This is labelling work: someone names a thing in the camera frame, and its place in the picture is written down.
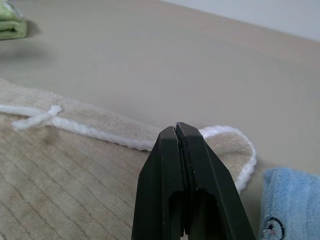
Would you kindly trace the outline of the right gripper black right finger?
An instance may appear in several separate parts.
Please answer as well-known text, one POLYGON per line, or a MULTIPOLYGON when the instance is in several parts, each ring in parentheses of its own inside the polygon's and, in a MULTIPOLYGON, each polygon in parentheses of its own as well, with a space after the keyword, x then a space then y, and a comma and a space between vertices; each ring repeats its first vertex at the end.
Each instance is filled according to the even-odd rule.
POLYGON ((178 122, 187 240, 256 240, 232 176, 200 131, 178 122))

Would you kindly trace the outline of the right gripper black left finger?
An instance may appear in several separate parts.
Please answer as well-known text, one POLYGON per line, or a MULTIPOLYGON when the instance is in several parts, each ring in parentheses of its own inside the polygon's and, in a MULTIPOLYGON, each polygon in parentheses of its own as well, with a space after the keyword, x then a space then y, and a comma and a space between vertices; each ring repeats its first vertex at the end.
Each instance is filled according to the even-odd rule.
POLYGON ((179 141, 169 126, 139 173, 131 240, 180 240, 184 193, 179 141))

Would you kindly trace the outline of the beige towel with white trim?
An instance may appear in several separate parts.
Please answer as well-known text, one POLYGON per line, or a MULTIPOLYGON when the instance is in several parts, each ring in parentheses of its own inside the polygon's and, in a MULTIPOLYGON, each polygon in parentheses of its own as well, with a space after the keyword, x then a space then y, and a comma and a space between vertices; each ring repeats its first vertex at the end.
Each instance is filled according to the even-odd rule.
MULTIPOLYGON (((253 145, 231 127, 198 130, 240 194, 253 145)), ((0 240, 131 240, 139 174, 161 131, 0 78, 0 240)))

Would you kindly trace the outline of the blue folded towel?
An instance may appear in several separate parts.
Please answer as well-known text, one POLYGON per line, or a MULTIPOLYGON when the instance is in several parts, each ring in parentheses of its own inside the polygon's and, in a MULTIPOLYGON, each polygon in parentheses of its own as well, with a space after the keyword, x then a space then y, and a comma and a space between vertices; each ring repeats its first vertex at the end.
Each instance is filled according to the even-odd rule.
POLYGON ((291 168, 263 174, 258 240, 320 240, 320 176, 291 168))

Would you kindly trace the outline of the green folded towel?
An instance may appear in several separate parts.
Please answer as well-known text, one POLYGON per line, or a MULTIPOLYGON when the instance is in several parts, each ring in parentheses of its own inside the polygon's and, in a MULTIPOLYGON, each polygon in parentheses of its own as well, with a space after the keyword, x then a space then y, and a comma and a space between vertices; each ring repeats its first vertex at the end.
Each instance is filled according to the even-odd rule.
POLYGON ((27 21, 9 0, 0 0, 0 41, 23 39, 27 36, 27 21))

